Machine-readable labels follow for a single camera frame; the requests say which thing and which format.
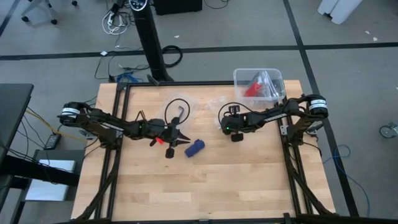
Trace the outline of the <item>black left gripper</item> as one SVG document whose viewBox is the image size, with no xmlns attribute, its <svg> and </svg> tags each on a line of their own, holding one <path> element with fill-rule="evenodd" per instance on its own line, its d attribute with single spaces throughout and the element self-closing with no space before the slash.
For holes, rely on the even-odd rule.
<svg viewBox="0 0 398 224">
<path fill-rule="evenodd" d="M 162 119 L 150 120 L 150 133 L 153 137 L 152 141 L 150 142 L 150 147 L 156 143 L 169 143 L 169 147 L 165 152 L 165 157 L 167 159 L 172 159 L 174 157 L 175 147 L 190 143 L 190 138 L 182 134 L 181 131 L 176 128 L 176 125 L 166 125 L 165 121 Z"/>
</svg>

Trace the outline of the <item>blue elastic bandage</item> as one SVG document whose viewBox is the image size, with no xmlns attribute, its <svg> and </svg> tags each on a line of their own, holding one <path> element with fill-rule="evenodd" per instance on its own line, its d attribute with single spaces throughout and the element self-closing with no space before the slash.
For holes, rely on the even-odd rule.
<svg viewBox="0 0 398 224">
<path fill-rule="evenodd" d="M 195 154 L 200 152 L 205 148 L 205 142 L 201 139 L 197 139 L 191 146 L 189 146 L 185 151 L 187 157 L 193 157 Z"/>
</svg>

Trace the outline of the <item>clear plastic zip bag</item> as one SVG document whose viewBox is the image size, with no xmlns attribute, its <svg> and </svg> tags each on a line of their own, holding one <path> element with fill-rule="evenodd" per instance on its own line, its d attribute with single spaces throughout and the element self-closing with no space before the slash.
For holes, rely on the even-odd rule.
<svg viewBox="0 0 398 224">
<path fill-rule="evenodd" d="M 205 108 L 213 113 L 214 124 L 218 129 L 221 128 L 220 122 L 225 114 L 229 113 L 229 106 L 238 106 L 239 101 L 233 100 L 227 95 L 217 96 L 207 102 Z"/>
</svg>

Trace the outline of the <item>clear plastic storage bin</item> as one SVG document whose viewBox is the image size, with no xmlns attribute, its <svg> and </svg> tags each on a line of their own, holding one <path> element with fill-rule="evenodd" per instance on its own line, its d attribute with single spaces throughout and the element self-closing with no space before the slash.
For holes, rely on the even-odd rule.
<svg viewBox="0 0 398 224">
<path fill-rule="evenodd" d="M 279 97 L 244 97 L 244 92 L 257 72 L 267 72 L 269 74 Z M 233 73 L 233 79 L 236 100 L 255 110 L 273 107 L 286 96 L 284 79 L 281 72 L 275 68 L 237 68 Z"/>
</svg>

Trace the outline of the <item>red item in bin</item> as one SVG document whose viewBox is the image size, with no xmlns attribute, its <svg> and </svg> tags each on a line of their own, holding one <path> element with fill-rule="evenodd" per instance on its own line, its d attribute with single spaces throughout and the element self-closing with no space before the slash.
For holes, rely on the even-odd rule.
<svg viewBox="0 0 398 224">
<path fill-rule="evenodd" d="M 244 92 L 244 97 L 257 97 L 262 94 L 262 84 L 259 82 L 252 83 Z"/>
</svg>

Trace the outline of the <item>crumpled clear plastic bag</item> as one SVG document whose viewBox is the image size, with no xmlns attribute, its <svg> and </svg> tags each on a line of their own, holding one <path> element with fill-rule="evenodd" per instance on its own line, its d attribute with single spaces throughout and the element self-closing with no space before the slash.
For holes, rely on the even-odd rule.
<svg viewBox="0 0 398 224">
<path fill-rule="evenodd" d="M 262 94 L 257 97 L 279 97 L 279 94 L 267 72 L 257 72 L 248 87 L 255 82 L 262 84 Z"/>
</svg>

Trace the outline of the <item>black tower fan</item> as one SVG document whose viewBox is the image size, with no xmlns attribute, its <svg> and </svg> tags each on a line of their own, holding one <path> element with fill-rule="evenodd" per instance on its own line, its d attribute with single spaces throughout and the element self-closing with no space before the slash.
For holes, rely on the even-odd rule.
<svg viewBox="0 0 398 224">
<path fill-rule="evenodd" d="M 149 0 L 128 1 L 153 78 L 159 82 L 173 82 L 167 73 Z"/>
</svg>

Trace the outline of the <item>black power adapter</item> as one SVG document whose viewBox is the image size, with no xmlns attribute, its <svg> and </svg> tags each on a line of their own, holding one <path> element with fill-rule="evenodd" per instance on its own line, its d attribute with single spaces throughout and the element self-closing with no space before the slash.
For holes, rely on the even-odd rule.
<svg viewBox="0 0 398 224">
<path fill-rule="evenodd" d="M 59 141 L 61 139 L 61 135 L 60 134 L 51 134 L 49 136 L 49 138 L 47 139 L 47 142 L 44 145 L 44 150 L 54 150 L 56 149 Z"/>
</svg>

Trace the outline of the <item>black box on floor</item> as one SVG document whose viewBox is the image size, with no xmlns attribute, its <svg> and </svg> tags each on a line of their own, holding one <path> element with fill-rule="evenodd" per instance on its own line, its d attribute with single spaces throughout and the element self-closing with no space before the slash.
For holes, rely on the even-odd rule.
<svg viewBox="0 0 398 224">
<path fill-rule="evenodd" d="M 153 3 L 159 16 L 198 12 L 203 8 L 203 0 L 153 0 Z"/>
</svg>

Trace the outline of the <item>white flat box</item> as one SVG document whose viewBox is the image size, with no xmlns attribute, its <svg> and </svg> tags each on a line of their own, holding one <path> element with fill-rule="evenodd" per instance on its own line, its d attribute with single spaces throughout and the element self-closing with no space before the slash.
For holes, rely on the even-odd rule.
<svg viewBox="0 0 398 224">
<path fill-rule="evenodd" d="M 76 167 L 75 161 L 68 160 L 46 160 L 40 159 L 45 165 L 73 172 Z M 64 201 L 69 186 L 63 184 L 52 184 L 43 180 L 33 179 L 25 196 L 27 201 Z"/>
</svg>

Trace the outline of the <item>white plastic floor object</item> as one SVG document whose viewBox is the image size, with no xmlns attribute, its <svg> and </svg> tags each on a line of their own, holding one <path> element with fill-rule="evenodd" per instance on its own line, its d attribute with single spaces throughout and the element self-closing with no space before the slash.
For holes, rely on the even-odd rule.
<svg viewBox="0 0 398 224">
<path fill-rule="evenodd" d="M 334 24 L 342 24 L 353 13 L 363 0 L 322 0 L 317 11 L 328 14 Z"/>
</svg>

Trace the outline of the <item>grey caster wheel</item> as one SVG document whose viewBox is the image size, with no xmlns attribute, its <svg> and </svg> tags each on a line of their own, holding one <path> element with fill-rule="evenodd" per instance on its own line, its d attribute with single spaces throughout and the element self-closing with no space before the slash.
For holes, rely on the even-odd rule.
<svg viewBox="0 0 398 224">
<path fill-rule="evenodd" d="M 382 137 L 391 139 L 398 137 L 398 124 L 389 123 L 379 128 L 379 133 Z"/>
</svg>

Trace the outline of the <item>black desk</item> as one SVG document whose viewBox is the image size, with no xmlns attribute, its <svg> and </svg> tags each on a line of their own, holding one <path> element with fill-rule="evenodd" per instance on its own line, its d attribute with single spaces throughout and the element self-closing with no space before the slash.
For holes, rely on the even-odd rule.
<svg viewBox="0 0 398 224">
<path fill-rule="evenodd" d="M 11 224 L 18 224 L 27 192 L 32 179 L 51 180 L 56 184 L 71 187 L 78 185 L 82 168 L 82 151 L 55 151 L 53 158 L 74 160 L 75 168 L 71 173 L 45 166 L 27 156 L 10 156 L 10 146 L 16 135 L 22 117 L 29 104 L 34 86 L 32 84 L 0 84 L 0 211 L 10 189 L 22 190 L 12 215 Z"/>
</svg>

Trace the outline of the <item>grey office chair base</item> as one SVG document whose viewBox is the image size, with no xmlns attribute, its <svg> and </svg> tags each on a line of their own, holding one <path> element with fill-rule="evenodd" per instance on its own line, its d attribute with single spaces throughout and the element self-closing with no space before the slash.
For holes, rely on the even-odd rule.
<svg viewBox="0 0 398 224">
<path fill-rule="evenodd" d="M 50 15 L 50 23 L 53 25 L 57 25 L 58 20 L 55 18 L 56 11 L 53 8 L 52 4 L 50 3 L 50 0 L 28 0 L 30 4 L 23 10 L 21 13 L 21 19 L 25 23 L 29 22 L 29 18 L 27 17 L 27 14 L 32 11 L 33 9 L 39 7 L 41 3 L 44 3 L 46 5 L 46 9 Z"/>
</svg>

